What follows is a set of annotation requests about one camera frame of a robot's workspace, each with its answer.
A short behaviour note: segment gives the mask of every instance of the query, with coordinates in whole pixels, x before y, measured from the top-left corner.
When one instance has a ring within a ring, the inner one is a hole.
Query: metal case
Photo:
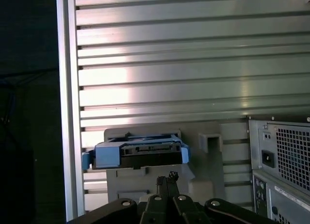
[[[253,171],[255,212],[283,224],[308,224],[310,197],[262,170]]]
[[[272,119],[249,121],[252,168],[310,195],[310,124]]]

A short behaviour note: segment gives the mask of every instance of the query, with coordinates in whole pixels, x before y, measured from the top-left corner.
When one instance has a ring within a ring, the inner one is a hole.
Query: screw head
[[[184,200],[186,200],[186,196],[179,196],[178,199],[179,199],[180,201],[184,201]]]
[[[211,205],[213,206],[219,206],[220,203],[218,201],[211,201]]]
[[[124,202],[122,203],[122,205],[123,205],[123,206],[129,206],[129,205],[130,205],[130,202],[129,202],[129,201],[124,201]]]

